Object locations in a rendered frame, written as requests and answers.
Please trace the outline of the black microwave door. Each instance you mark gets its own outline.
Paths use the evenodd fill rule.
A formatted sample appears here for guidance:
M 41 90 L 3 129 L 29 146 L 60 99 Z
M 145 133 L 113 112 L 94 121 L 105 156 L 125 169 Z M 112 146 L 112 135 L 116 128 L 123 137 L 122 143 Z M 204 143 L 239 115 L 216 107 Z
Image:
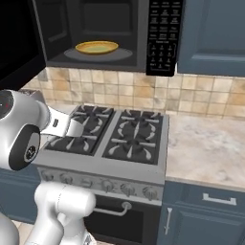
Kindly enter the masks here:
M 44 68 L 34 0 L 0 0 L 0 90 L 18 91 Z

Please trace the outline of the blue drawer front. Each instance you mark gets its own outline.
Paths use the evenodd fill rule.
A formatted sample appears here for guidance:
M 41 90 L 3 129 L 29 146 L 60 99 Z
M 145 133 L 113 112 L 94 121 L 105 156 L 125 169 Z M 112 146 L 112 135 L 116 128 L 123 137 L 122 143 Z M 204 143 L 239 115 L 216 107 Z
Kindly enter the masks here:
M 184 184 L 184 202 L 209 209 L 245 214 L 245 192 Z M 203 194 L 220 199 L 236 199 L 236 206 L 203 201 Z

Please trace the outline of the yellow plate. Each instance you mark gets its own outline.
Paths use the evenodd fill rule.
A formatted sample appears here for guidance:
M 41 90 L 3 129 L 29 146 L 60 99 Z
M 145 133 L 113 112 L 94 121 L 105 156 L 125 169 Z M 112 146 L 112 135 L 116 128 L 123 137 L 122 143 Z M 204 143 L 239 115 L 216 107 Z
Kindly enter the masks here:
M 76 50 L 87 55 L 103 55 L 116 51 L 119 44 L 112 41 L 87 41 L 79 43 Z

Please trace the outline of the black oven door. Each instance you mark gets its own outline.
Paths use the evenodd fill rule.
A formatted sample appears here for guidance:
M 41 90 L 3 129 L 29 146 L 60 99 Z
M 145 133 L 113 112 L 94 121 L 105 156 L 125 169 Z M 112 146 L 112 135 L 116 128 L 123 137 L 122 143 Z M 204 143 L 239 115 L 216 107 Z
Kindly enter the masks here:
M 123 199 L 97 195 L 97 205 L 118 206 Z M 92 212 L 84 218 L 96 240 L 114 245 L 157 245 L 161 206 L 128 200 L 133 208 L 125 216 Z

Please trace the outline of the grey stove with black hob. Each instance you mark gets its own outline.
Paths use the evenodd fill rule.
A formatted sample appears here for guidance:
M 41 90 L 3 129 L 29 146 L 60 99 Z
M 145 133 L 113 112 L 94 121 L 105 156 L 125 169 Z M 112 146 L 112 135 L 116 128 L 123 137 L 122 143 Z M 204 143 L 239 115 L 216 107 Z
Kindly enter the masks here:
M 138 110 L 80 105 L 72 118 L 84 125 L 79 138 L 54 137 L 40 149 L 34 163 L 40 178 L 50 171 L 56 182 L 67 173 L 71 185 L 82 187 L 82 178 L 93 181 L 91 190 L 97 195 L 146 204 L 162 204 L 169 117 Z M 114 188 L 105 192 L 101 181 L 109 180 Z M 122 184 L 130 184 L 135 193 L 126 196 Z M 152 187 L 157 199 L 149 201 L 143 189 Z

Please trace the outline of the blue base cupboard door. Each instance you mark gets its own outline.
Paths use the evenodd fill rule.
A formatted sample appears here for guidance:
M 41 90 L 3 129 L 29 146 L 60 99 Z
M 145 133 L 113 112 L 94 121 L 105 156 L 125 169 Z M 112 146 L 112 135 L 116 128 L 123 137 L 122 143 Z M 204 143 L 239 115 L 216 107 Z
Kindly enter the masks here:
M 172 208 L 165 235 L 167 208 Z M 164 204 L 157 245 L 245 245 L 245 216 Z

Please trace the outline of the blue wall cupboard door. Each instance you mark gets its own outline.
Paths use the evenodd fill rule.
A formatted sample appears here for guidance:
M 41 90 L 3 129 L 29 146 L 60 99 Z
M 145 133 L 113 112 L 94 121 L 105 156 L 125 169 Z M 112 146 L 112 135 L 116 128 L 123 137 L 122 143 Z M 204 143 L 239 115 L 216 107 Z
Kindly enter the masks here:
M 245 77 L 245 0 L 186 0 L 177 71 Z

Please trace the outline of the black microwave oven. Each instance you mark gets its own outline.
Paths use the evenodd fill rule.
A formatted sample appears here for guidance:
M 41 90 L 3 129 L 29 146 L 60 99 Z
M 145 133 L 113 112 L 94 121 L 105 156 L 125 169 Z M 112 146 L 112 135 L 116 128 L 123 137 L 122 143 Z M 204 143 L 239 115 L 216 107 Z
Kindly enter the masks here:
M 48 66 L 175 73 L 185 0 L 34 0 Z M 133 53 L 123 60 L 86 62 L 64 52 L 87 41 L 112 41 Z

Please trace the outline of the blue base cupboard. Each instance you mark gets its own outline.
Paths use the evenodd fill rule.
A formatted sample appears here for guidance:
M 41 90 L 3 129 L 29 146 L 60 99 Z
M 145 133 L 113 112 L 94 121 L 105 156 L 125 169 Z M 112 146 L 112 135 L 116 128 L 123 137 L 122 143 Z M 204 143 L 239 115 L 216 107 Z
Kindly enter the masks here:
M 0 169 L 0 212 L 12 220 L 33 224 L 37 216 L 34 192 L 39 184 L 34 165 L 19 171 Z

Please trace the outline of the grey microwave turntable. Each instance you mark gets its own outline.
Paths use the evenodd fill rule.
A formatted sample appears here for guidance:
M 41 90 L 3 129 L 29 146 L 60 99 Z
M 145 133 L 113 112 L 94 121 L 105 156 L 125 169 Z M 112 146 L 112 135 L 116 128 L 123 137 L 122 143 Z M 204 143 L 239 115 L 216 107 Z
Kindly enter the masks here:
M 87 55 L 77 51 L 76 49 L 70 49 L 64 52 L 64 54 L 72 59 L 86 62 L 108 62 L 123 60 L 131 57 L 133 53 L 129 50 L 119 48 L 111 53 L 100 54 L 100 55 Z

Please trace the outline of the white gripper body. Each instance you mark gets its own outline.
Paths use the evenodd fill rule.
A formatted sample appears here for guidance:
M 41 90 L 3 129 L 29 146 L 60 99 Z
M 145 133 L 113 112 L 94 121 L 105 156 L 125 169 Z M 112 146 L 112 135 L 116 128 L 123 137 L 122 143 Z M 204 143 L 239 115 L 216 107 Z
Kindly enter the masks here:
M 74 119 L 71 119 L 68 123 L 68 127 L 65 135 L 67 137 L 78 138 L 82 135 L 84 130 L 84 125 Z

